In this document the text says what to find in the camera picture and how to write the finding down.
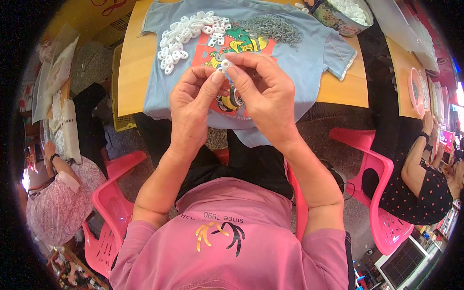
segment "pink t-shirt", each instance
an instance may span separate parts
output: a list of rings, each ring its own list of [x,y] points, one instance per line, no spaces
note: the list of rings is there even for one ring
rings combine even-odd
[[[156,229],[131,222],[110,274],[114,290],[347,289],[345,232],[322,229],[301,243],[291,202],[235,178],[204,183]]]

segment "light blue t-shirt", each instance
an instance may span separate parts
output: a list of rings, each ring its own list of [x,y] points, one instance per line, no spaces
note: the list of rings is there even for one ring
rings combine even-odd
[[[269,37],[248,33],[232,22],[226,31],[225,43],[209,47],[210,36],[202,33],[184,44],[189,57],[179,60],[170,75],[160,68],[155,56],[148,81],[143,112],[154,119],[170,119],[169,93],[186,68],[195,65],[218,67],[228,52],[255,52],[271,55],[295,84],[295,122],[315,103],[321,75],[328,70],[343,80],[346,70],[356,57],[353,49],[334,29],[321,24],[313,16],[291,4],[276,4],[258,0],[183,0],[176,3],[153,2],[147,11],[142,33],[161,35],[182,16],[196,15],[199,11],[214,11],[215,16],[234,21],[276,15],[284,17],[301,33],[301,42],[295,47]],[[161,37],[157,38],[157,50]],[[231,90],[230,97],[216,97],[208,112],[208,126],[233,129],[240,141],[248,147],[270,145],[246,112],[243,100]]]

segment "cartoon dinosaur print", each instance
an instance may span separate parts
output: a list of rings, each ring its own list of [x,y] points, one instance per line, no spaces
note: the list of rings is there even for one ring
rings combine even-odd
[[[259,52],[269,43],[267,37],[256,37],[256,35],[248,33],[236,25],[232,25],[230,29],[227,29],[225,35],[234,40],[230,42],[230,47],[225,47],[222,52]]]

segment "yellow plastic crate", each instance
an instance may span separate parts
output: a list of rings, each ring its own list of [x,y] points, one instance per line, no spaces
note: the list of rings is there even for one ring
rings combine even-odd
[[[111,76],[111,102],[113,103],[113,123],[116,132],[121,132],[130,128],[136,128],[132,115],[117,115],[117,81],[119,78],[119,63],[121,62],[122,44],[115,48],[113,53],[113,73]]]

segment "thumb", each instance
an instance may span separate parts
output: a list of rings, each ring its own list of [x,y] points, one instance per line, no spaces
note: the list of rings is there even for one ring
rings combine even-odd
[[[241,68],[237,66],[231,66],[227,69],[227,75],[232,79],[233,84],[240,96],[249,105],[254,102],[260,102],[261,93],[256,88],[251,77]]]
[[[208,108],[213,99],[219,94],[225,76],[221,71],[213,72],[203,83],[194,102],[202,108]]]

